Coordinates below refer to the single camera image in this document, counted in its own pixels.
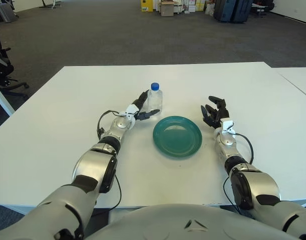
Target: teal plate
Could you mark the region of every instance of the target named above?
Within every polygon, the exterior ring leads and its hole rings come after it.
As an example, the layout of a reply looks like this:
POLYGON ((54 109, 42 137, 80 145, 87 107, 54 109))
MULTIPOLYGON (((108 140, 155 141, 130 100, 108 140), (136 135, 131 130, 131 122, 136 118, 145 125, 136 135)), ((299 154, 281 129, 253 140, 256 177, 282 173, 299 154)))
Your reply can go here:
POLYGON ((159 121, 154 128, 153 139, 158 149, 173 157, 190 156, 202 145, 198 126, 182 116, 169 116, 159 121))

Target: black robotic finger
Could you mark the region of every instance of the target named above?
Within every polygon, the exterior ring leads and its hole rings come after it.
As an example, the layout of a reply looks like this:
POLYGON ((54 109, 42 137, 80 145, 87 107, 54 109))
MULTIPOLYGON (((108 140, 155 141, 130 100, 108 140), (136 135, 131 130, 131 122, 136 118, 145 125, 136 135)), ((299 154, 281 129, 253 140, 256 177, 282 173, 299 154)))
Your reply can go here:
POLYGON ((138 107, 138 109, 142 109, 143 105, 144 105, 144 102, 146 101, 147 99, 147 93, 148 93, 148 90, 143 92, 142 94, 140 94, 140 96, 138 97, 138 99, 136 99, 135 101, 133 101, 133 104, 136 105, 136 107, 138 107))

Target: white table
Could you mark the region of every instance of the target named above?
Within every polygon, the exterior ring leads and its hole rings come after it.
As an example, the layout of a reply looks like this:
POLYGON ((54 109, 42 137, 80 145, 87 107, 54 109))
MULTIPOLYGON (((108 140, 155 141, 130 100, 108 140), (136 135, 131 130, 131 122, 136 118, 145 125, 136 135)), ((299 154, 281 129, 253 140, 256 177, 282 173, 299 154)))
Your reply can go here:
POLYGON ((4 97, 4 95, 1 93, 0 91, 0 105, 2 106, 2 108, 6 111, 6 113, 10 116, 12 115, 15 110, 13 109, 13 107, 9 104, 9 102, 7 101, 7 99, 4 97))
POLYGON ((281 67, 275 70, 306 95, 306 67, 281 67))
MULTIPOLYGON (((250 62, 64 67, 0 127, 0 204, 36 206, 70 183, 76 161, 97 142, 100 114, 125 109, 152 82, 160 83, 164 109, 125 137, 117 168, 120 207, 229 204, 213 129, 200 111, 209 95, 225 98, 236 131, 253 144, 254 165, 275 179, 282 199, 306 199, 306 96, 265 63, 250 62), (189 159, 167 158, 154 146, 155 124, 171 115, 201 129, 201 149, 189 159)), ((104 118, 102 126, 108 129, 112 119, 104 118)), ((249 160, 247 143, 237 141, 249 160)), ((118 198, 115 183, 97 207, 113 206, 118 198)))

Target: cardboard box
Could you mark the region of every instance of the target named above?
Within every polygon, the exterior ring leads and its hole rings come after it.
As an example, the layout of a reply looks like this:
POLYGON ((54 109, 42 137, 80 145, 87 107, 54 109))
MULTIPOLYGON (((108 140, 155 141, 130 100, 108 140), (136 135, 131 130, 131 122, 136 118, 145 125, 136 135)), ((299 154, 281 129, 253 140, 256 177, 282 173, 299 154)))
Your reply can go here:
POLYGON ((161 15, 164 17, 174 16, 174 2, 172 1, 163 1, 161 3, 161 15))

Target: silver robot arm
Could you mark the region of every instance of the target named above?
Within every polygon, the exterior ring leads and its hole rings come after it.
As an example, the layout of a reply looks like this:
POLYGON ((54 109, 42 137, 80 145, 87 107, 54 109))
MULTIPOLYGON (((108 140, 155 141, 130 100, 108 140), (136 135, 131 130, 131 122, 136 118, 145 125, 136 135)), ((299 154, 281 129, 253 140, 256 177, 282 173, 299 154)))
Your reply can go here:
POLYGON ((262 223, 306 239, 306 208, 280 200, 274 179, 248 163, 238 152, 225 100, 213 96, 209 100, 218 110, 202 106, 203 120, 215 128, 216 151, 230 177, 236 205, 262 223))
POLYGON ((0 240, 83 239, 99 194, 107 193, 113 184, 125 133, 135 120, 158 112, 139 113, 146 98, 147 91, 118 114, 107 132, 99 131, 99 142, 78 160, 71 184, 58 188, 19 222, 0 231, 0 240))

